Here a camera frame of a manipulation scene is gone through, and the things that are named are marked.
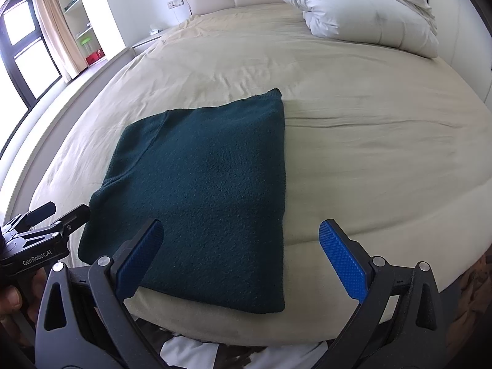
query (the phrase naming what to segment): wall outlet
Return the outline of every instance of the wall outlet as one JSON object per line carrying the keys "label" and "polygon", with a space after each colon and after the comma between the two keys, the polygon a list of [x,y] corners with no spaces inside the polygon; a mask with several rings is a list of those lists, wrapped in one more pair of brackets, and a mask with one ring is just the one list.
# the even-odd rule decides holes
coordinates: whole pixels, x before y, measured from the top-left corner
{"label": "wall outlet", "polygon": [[184,3],[185,2],[183,0],[173,0],[167,3],[167,7],[171,10],[173,8],[179,7],[180,5],[183,5]]}

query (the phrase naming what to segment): red container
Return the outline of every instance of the red container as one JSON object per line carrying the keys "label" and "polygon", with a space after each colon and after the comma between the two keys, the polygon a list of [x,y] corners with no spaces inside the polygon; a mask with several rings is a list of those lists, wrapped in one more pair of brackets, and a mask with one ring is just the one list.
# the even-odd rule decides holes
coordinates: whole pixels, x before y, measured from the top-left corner
{"label": "red container", "polygon": [[99,61],[104,56],[104,51],[102,49],[97,50],[95,53],[89,55],[85,60],[88,65],[92,65],[96,61]]}

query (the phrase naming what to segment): window frame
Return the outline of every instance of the window frame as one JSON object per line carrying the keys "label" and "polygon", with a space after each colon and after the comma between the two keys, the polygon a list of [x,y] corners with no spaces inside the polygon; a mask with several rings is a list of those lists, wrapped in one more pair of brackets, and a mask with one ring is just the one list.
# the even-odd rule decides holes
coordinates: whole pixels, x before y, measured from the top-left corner
{"label": "window frame", "polygon": [[[24,0],[11,0],[5,11],[3,12],[8,12],[11,8],[13,8],[15,5],[23,2]],[[24,118],[27,116],[27,114],[31,111],[31,109],[34,108],[34,106],[38,103],[41,98],[48,92],[48,90],[55,85],[61,78],[62,75],[60,73],[60,70],[58,69],[55,61],[53,60],[53,57],[51,56],[50,50],[48,49],[48,46],[46,45],[46,41],[44,40],[43,33],[41,32],[41,27],[39,25],[38,18],[36,17],[36,14],[34,12],[34,5],[33,5],[33,0],[27,0],[28,5],[29,5],[29,11],[31,13],[31,17],[33,18],[33,23],[35,26],[35,30],[31,32],[30,34],[24,36],[23,39],[18,41],[15,45],[12,45],[10,42],[10,38],[7,33],[7,28],[5,25],[5,20],[3,18],[3,14],[0,15],[0,56],[2,58],[3,64],[5,65],[5,68],[7,70],[7,73],[12,80],[12,83],[14,87],[16,88],[17,92],[19,93],[21,99],[24,101],[24,104],[28,108],[28,111],[26,112],[26,115],[24,115]],[[51,58],[51,61],[53,62],[53,65],[55,66],[57,72],[58,72],[58,78],[51,83],[44,92],[41,93],[41,95],[38,98],[35,98],[33,95],[33,92],[29,88],[28,84],[26,83],[24,77],[22,76],[21,71],[19,70],[19,67],[17,66],[15,62],[15,58],[21,53],[23,50],[26,50],[29,48],[30,45],[34,44],[36,41],[41,40],[46,48],[46,51],[48,51],[48,55]]]}

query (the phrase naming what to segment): curtain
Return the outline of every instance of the curtain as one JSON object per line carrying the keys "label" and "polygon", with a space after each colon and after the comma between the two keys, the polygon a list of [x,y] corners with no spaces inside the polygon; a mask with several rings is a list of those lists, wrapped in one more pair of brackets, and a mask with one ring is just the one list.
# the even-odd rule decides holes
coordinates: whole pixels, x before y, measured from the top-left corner
{"label": "curtain", "polygon": [[59,1],[33,0],[33,4],[51,56],[68,82],[87,68],[87,61],[68,29]]}

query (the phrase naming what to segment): bed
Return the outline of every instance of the bed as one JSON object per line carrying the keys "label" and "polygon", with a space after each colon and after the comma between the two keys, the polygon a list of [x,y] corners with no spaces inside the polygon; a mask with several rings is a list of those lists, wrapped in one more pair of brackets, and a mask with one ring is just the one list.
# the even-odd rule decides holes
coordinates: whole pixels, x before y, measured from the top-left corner
{"label": "bed", "polygon": [[[51,200],[63,213],[88,203],[136,120],[278,87],[286,117],[285,310],[254,315],[140,288],[126,301],[132,314],[214,343],[333,339],[356,302],[317,241],[328,217],[371,255],[401,266],[429,262],[440,290],[484,254],[492,244],[492,114],[484,104],[492,41],[469,0],[429,0],[440,27],[434,60],[317,39],[280,0],[187,1],[195,16],[110,81],[67,136],[31,206]],[[83,265],[80,236],[72,235],[70,266]]]}

